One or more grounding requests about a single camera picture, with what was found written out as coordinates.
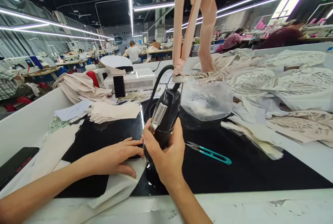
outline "person in white shirt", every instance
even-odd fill
[[[107,39],[105,39],[105,42],[106,42],[106,49],[105,49],[105,52],[111,56],[112,55],[112,47],[111,47],[111,44],[109,43],[109,41]]]
[[[127,49],[127,54],[129,55],[129,59],[131,60],[132,64],[139,64],[141,63],[141,58],[139,58],[139,54],[141,53],[141,50],[135,46],[134,41],[130,41],[129,47]]]

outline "black handheld tool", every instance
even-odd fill
[[[147,108],[145,109],[145,121],[147,121],[150,117],[150,110],[153,106],[152,101],[159,81],[164,72],[169,69],[173,69],[173,66],[165,66],[157,77],[152,96],[148,102]],[[166,89],[159,98],[154,109],[149,130],[160,144],[161,149],[165,149],[169,146],[170,136],[180,111],[181,93],[178,91],[179,87],[180,83],[176,83],[172,89]],[[146,146],[144,146],[144,154],[149,162],[153,161]]]

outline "teal scissors handle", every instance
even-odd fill
[[[202,146],[199,146],[199,148],[202,149],[202,150],[207,151],[208,153],[205,152],[205,151],[199,150],[200,153],[203,153],[204,155],[207,155],[210,158],[213,158],[213,159],[215,159],[215,160],[217,160],[219,162],[222,162],[222,163],[224,163],[225,165],[228,165],[228,166],[232,164],[231,160],[229,158],[223,156],[223,155],[220,155],[220,154],[218,154],[218,153],[216,153],[214,151],[211,151],[209,149],[206,149],[206,148],[204,148]]]

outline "person in pink shirt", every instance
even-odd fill
[[[243,28],[239,28],[226,38],[226,40],[223,43],[222,53],[237,48],[238,43],[242,41],[240,35],[243,34],[243,31],[244,31]]]

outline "left hand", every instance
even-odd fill
[[[130,137],[122,142],[87,154],[75,163],[86,176],[127,174],[136,178],[135,170],[131,166],[122,163],[134,155],[144,157],[143,149],[136,147],[142,143],[142,140],[132,141],[132,137]]]

